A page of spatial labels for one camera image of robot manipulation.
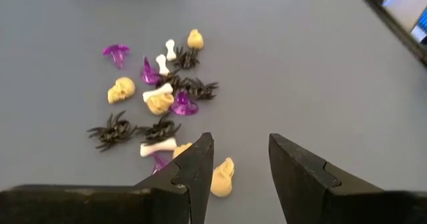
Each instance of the white bone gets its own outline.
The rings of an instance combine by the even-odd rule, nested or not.
[[[147,145],[147,143],[141,144],[141,149],[139,154],[142,157],[147,157],[156,151],[173,151],[176,148],[176,140],[174,137],[166,139],[165,141],[161,141],[159,143],[155,143],[153,145]]]
[[[173,51],[173,48],[175,47],[175,41],[170,39],[169,41],[166,41],[166,48],[167,48],[167,54],[166,59],[167,61],[173,61],[176,59],[175,51]]]
[[[151,96],[162,94],[162,93],[165,93],[165,94],[173,93],[173,87],[171,86],[170,83],[166,83],[165,85],[162,85],[160,88],[157,88],[153,91],[145,91],[144,93],[142,93],[142,99],[144,100],[145,103],[147,103],[148,99]]]
[[[157,64],[159,64],[159,74],[160,75],[167,75],[169,73],[169,69],[166,67],[165,55],[163,55],[163,54],[158,55],[155,58],[155,61],[157,61]]]

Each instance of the spider figurine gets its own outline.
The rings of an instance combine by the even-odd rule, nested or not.
[[[147,143],[147,145],[153,145],[155,143],[165,141],[166,139],[173,137],[178,129],[181,127],[179,124],[175,127],[175,123],[173,121],[166,121],[169,113],[163,115],[160,118],[159,122],[153,124],[153,127],[138,127],[137,135],[145,135],[145,141],[142,143]]]
[[[166,83],[170,83],[173,88],[173,92],[178,90],[182,86],[181,77],[177,75],[178,71],[179,69],[172,71],[166,76],[159,74],[159,81],[155,84],[155,87],[159,88]]]
[[[194,100],[212,100],[216,96],[212,95],[212,91],[218,88],[218,82],[204,85],[197,78],[195,80],[185,78],[182,86]]]
[[[96,146],[96,149],[101,149],[101,152],[107,151],[118,143],[124,143],[131,139],[132,134],[137,130],[137,126],[131,128],[131,124],[127,120],[119,120],[125,113],[122,111],[113,119],[113,114],[109,116],[107,127],[94,127],[87,130],[92,133],[89,138],[97,137],[102,145]]]
[[[200,63],[197,60],[199,49],[191,48],[189,51],[184,51],[183,47],[176,47],[175,53],[177,61],[173,65],[178,69],[191,69]]]

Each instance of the purple witch hat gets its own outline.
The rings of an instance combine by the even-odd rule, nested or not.
[[[141,69],[142,80],[148,85],[155,85],[160,79],[158,74],[159,71],[152,69],[149,65],[147,56],[144,56],[144,66]]]
[[[123,69],[123,59],[125,58],[125,54],[130,51],[130,48],[122,45],[122,44],[116,44],[111,45],[104,49],[103,55],[111,55],[111,58],[113,58],[114,65],[122,70]]]
[[[177,115],[194,115],[199,111],[199,107],[190,101],[185,91],[180,91],[175,98],[175,102],[170,109]]]
[[[163,160],[157,153],[153,153],[153,157],[154,157],[155,165],[154,165],[152,175],[162,170],[168,164],[167,161]]]

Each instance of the blue object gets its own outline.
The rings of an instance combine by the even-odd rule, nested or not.
[[[427,33],[427,9],[422,13],[417,25]]]

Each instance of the tan skull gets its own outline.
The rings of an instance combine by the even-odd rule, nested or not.
[[[120,77],[108,90],[108,103],[115,103],[131,97],[135,93],[135,83],[129,77]]]
[[[234,163],[227,158],[221,165],[213,170],[211,192],[217,197],[226,197],[233,190],[232,177],[234,175]]]
[[[193,143],[187,143],[185,145],[181,145],[175,148],[175,150],[173,150],[172,159],[175,159],[175,157],[183,153],[185,150],[188,149],[188,147],[191,147],[191,145],[193,145]]]
[[[169,107],[173,104],[173,95],[170,93],[160,93],[157,95],[152,95],[147,100],[148,109],[154,115],[160,115],[169,109]]]
[[[187,38],[187,45],[189,48],[202,49],[203,37],[197,29],[192,29]]]

